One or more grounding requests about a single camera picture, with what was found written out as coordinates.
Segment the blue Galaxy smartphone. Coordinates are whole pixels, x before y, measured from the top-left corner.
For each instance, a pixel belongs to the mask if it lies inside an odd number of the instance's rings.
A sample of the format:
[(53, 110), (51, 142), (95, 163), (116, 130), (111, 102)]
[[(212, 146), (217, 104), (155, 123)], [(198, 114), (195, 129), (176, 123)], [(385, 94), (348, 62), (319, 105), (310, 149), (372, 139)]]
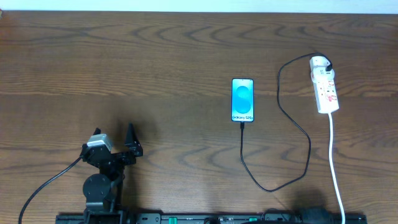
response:
[(254, 81), (249, 78), (233, 78), (231, 82), (231, 120), (254, 121)]

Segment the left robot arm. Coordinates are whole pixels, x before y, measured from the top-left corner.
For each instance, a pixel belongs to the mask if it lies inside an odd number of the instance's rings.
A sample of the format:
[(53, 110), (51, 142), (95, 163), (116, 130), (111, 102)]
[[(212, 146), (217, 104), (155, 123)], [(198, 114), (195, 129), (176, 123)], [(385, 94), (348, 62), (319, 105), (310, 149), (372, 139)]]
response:
[(89, 176), (83, 184), (86, 197), (84, 223), (135, 223), (136, 218), (121, 205), (124, 168), (136, 163), (143, 156), (143, 148), (136, 136), (133, 124), (129, 124), (124, 152), (112, 153), (113, 145), (107, 134), (99, 128), (88, 142), (82, 145), (82, 161), (99, 169), (97, 174)]

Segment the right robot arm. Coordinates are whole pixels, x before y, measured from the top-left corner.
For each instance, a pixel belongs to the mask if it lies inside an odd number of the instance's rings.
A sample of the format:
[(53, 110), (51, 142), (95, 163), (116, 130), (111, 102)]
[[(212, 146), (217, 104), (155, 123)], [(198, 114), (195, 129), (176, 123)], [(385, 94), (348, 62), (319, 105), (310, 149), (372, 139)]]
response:
[(303, 208), (299, 214), (304, 224), (333, 224), (332, 214), (322, 207)]

